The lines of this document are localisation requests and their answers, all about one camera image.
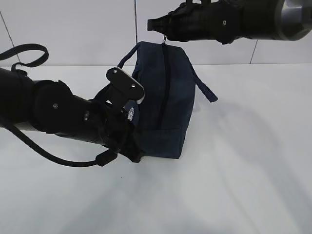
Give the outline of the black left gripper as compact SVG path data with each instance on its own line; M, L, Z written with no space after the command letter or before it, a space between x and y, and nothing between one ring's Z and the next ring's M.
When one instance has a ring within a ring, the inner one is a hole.
M138 147L134 133L135 126L128 119L129 112L125 109L133 103L113 87L100 90L92 103L101 110L100 120L96 120L98 134L104 146L108 148L96 157L97 163L109 163L121 154L133 163L139 163L144 152Z

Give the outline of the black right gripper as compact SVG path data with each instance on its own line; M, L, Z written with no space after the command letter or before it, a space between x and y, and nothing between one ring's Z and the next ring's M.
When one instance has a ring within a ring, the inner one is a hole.
M230 0L183 2L169 15L147 20L147 31L168 33L171 41L216 40L230 44L239 39L242 7Z

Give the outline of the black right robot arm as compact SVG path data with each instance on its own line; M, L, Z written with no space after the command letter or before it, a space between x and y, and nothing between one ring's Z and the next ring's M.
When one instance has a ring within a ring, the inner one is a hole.
M187 0L174 11L147 21L148 31L170 41L246 39L297 41L312 30L310 0Z

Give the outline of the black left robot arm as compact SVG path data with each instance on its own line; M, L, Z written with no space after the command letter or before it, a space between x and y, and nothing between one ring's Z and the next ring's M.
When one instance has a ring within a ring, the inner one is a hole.
M118 155L138 163L144 152L135 141L135 126L125 106L129 101L141 102L144 89L118 67L109 69L106 77L109 84L86 100L74 95L62 81L33 81L25 71L1 69L0 125L44 158L63 166L104 166ZM99 144L106 151L93 161L67 161L42 149L25 131Z

